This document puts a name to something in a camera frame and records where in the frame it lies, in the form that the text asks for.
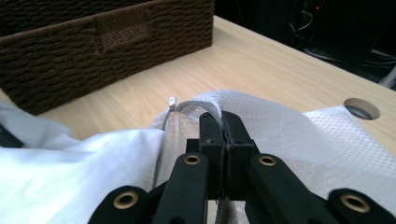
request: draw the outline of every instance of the wicker basket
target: wicker basket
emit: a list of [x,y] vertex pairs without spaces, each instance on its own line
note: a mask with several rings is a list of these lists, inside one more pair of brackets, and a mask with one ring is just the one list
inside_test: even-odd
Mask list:
[[38,114],[212,44],[213,0],[1,1],[0,88]]

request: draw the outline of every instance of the textured white fabric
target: textured white fabric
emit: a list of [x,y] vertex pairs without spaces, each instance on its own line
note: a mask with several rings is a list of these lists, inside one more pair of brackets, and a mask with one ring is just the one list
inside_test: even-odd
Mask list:
[[113,189],[151,189],[161,130],[102,133],[79,142],[62,125],[12,106],[1,104],[0,115],[26,144],[0,147],[0,223],[87,223]]
[[[212,91],[192,100],[238,115],[259,150],[284,160],[317,195],[327,198],[333,189],[356,189],[396,214],[396,161],[344,107],[303,115],[237,91]],[[169,117],[159,182],[169,177],[175,159],[185,152],[186,140],[199,137],[202,113],[199,106],[183,105]],[[159,116],[151,127],[162,123]],[[236,210],[239,222],[247,223],[243,206],[236,203]]]

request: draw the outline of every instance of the light wood tabletop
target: light wood tabletop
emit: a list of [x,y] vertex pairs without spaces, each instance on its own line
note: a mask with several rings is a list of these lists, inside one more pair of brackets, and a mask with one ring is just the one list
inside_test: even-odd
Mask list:
[[[396,92],[215,17],[213,46],[155,66],[39,115],[85,139],[96,133],[147,128],[168,107],[206,91],[236,90],[300,112],[361,98],[380,117],[359,119],[396,158]],[[7,99],[2,93],[0,99]]]

